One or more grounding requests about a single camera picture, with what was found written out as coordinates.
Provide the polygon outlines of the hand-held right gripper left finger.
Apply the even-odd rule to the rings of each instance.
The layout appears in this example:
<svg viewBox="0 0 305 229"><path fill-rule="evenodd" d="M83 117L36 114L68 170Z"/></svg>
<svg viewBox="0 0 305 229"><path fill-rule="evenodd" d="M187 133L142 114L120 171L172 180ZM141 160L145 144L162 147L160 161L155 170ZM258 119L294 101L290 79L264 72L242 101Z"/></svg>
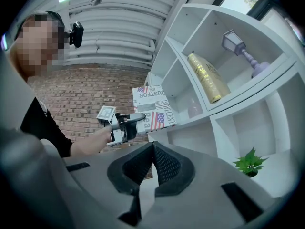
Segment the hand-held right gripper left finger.
<svg viewBox="0 0 305 229"><path fill-rule="evenodd" d="M136 226L142 219L139 199L140 184L153 164L153 157L153 144L148 142L114 160L107 168L107 177L116 190L133 197L129 211L118 217L131 226Z"/></svg>

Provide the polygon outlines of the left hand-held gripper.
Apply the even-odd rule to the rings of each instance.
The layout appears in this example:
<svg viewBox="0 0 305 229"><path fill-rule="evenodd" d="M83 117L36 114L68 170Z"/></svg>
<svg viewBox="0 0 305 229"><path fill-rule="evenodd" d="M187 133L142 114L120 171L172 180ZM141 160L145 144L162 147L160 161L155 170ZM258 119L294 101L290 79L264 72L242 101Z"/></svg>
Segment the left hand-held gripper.
<svg viewBox="0 0 305 229"><path fill-rule="evenodd" d="M136 137L136 122L145 119L146 115L144 113L120 114L116 112L116 107L104 105L96 118L102 127L111 127L111 141L107 143L107 146L118 146Z"/></svg>

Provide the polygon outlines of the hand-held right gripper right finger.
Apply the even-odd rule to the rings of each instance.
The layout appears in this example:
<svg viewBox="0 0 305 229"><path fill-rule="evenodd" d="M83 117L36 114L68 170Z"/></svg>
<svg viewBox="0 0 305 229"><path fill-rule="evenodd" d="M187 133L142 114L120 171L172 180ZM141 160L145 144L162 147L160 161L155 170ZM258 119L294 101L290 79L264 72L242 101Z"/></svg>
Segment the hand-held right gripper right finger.
<svg viewBox="0 0 305 229"><path fill-rule="evenodd" d="M183 192L195 177L192 161L159 142L153 143L153 164L157 170L156 197L176 196Z"/></svg>

